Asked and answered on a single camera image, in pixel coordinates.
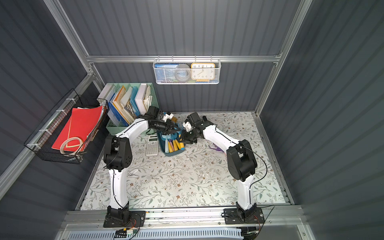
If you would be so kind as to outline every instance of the clock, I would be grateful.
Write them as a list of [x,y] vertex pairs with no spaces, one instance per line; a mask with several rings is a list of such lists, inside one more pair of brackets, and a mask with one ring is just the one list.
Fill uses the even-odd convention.
[[191,78],[197,82],[207,82],[215,79],[214,63],[192,63]]

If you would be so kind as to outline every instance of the calculator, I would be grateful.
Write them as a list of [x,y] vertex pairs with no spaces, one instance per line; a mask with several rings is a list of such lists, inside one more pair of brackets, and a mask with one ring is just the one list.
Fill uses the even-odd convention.
[[146,156],[157,156],[159,153],[159,139],[157,135],[150,135],[147,143]]

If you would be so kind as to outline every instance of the table surface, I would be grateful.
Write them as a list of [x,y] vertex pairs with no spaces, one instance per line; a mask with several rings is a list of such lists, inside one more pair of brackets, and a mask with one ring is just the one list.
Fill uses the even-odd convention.
[[[285,203],[279,183],[267,157],[251,112],[205,113],[208,120],[229,136],[250,142],[252,150],[266,162],[268,173],[252,185],[258,204]],[[188,114],[175,114],[182,122]],[[227,157],[212,142],[198,139],[197,144],[186,145],[186,151],[166,157],[160,150],[157,156],[145,156],[147,136],[133,141],[133,161],[128,172],[138,169],[138,177],[127,177],[129,207],[198,207],[234,205],[237,185],[227,167]],[[258,167],[254,179],[264,176],[266,166],[256,157]],[[110,180],[105,163],[100,162],[81,210],[106,209],[109,205]]]

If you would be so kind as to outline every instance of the red paper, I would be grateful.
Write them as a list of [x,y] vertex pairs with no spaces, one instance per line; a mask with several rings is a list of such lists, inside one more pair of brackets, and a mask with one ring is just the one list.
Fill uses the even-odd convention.
[[[72,115],[65,124],[60,135],[52,145],[53,149],[60,150],[61,144],[71,137],[79,137],[83,142],[98,123],[103,107],[80,109],[73,108]],[[72,140],[66,144],[64,151],[76,151],[80,146],[78,140]]]

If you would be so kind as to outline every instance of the black mounting plate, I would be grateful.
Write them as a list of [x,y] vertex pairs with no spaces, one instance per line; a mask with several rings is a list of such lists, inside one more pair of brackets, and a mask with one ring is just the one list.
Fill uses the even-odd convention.
[[[145,221],[145,211],[130,211],[131,219],[134,222],[136,220],[136,227],[144,226]],[[103,227],[132,227],[131,223],[128,223],[126,226],[121,226],[121,222],[114,220],[113,218],[106,216],[104,220]]]
[[237,215],[237,211],[234,208],[224,209],[224,215],[227,216],[224,219],[225,219],[225,224],[228,224],[228,225],[231,225],[231,224],[245,224],[245,223],[251,223],[251,224],[260,223],[260,224],[263,224],[265,222],[263,210],[261,208],[259,208],[259,207],[255,208],[255,213],[254,213],[254,216],[256,216],[257,219],[255,219],[252,216],[252,219],[250,219],[248,221],[245,221],[245,222],[242,222],[239,219],[239,217]]

